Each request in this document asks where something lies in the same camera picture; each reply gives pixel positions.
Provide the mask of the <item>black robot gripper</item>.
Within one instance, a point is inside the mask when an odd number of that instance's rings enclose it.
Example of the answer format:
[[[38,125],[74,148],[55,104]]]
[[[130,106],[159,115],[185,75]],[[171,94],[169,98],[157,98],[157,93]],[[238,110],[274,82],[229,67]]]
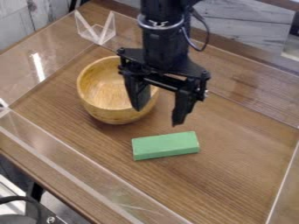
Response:
[[[119,48],[119,73],[137,111],[151,99],[151,85],[175,92],[173,126],[185,123],[197,101],[203,101],[210,72],[189,57],[189,48],[205,51],[191,41],[191,22],[139,20],[142,48]]]

